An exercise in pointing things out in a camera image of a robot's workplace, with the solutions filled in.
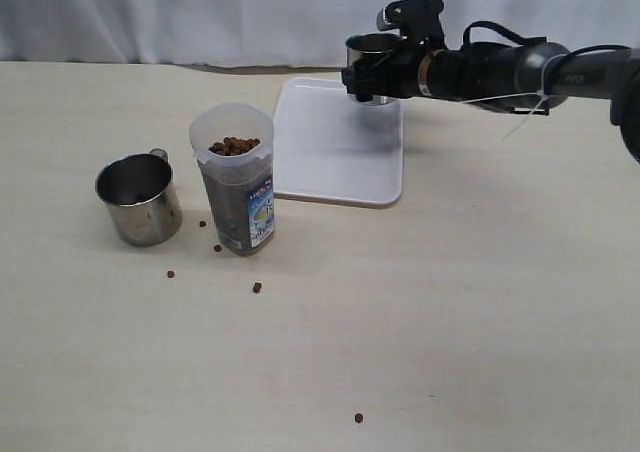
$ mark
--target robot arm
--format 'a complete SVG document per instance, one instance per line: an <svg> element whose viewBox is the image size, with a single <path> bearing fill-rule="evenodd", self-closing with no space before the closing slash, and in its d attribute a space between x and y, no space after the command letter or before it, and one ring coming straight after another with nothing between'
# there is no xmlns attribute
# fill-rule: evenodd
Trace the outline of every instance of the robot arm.
<svg viewBox="0 0 640 452"><path fill-rule="evenodd" d="M443 10L442 0L387 5L377 28L399 34L394 40L380 40L377 33L347 41L357 42L361 52L342 69L347 93L365 104L384 103L375 97L425 97L542 115L568 97L610 100L610 121L620 126L625 146L640 162L640 49L597 45L570 52L546 37L521 37L480 21L467 27L460 49L450 50L440 24ZM474 28L491 29L514 45L472 42Z"/></svg>

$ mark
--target cup handle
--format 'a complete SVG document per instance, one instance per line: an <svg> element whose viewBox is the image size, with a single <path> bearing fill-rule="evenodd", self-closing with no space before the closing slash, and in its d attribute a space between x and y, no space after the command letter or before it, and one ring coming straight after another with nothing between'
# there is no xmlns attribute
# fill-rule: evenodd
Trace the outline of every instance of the cup handle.
<svg viewBox="0 0 640 452"><path fill-rule="evenodd" d="M169 154L167 154L167 151L164 149L151 149L149 153L151 155L157 155L158 157L160 157L161 159L167 162L169 161Z"/></svg>

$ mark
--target plastic container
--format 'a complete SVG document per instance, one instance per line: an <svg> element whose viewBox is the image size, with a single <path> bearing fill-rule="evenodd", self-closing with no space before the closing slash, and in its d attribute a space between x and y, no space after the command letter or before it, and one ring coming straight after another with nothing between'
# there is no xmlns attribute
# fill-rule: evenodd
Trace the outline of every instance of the plastic container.
<svg viewBox="0 0 640 452"><path fill-rule="evenodd" d="M260 144L231 157L209 150L225 137ZM189 139L220 242L238 255L255 254L275 233L273 121L246 104L221 104L193 121Z"/></svg>

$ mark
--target white backdrop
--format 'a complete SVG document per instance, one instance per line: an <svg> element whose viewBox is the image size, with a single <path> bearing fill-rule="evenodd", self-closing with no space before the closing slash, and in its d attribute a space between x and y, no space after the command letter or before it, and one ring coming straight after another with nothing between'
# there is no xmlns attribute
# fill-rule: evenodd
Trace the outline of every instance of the white backdrop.
<svg viewBox="0 0 640 452"><path fill-rule="evenodd" d="M391 1L0 0L0 59L341 66L346 37ZM481 19L569 48L640 45L637 0L444 1L449 47Z"/></svg>

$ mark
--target white wire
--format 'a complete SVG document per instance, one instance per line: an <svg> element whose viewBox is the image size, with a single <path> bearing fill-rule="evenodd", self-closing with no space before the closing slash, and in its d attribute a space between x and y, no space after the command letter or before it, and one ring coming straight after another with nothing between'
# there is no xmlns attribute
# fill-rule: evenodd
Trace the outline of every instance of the white wire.
<svg viewBox="0 0 640 452"><path fill-rule="evenodd" d="M482 99L471 99L471 100L463 100L462 102L459 102L460 104L473 104L474 102L484 102L487 100L498 100L498 99L507 99L510 97L525 97L525 96L531 96L531 95L537 95L538 97L540 97L540 101L536 104L536 106L531 109L531 111L527 114L527 116L522 120L522 122L520 122L518 125L516 125L513 129L511 129L507 135L505 135L502 140L506 140L511 134L513 134L516 130L518 130L520 127L522 127L524 124L527 123L527 121L531 118L531 116L538 110L540 110L540 106L542 104L544 104L547 100L549 100L551 97L554 97L553 95L547 95L545 94L544 90L545 90L545 84L544 84L544 77L545 77L545 72L547 71L547 66L549 65L549 63L554 60L557 59L558 57L564 57L565 54L558 54L558 55L554 55L553 57L547 59L547 61L544 63L544 65L542 66L542 77L540 78L540 90L536 91L536 92L525 92L525 93L520 93L520 94L508 94L508 95L495 95L492 97L484 97Z"/></svg>

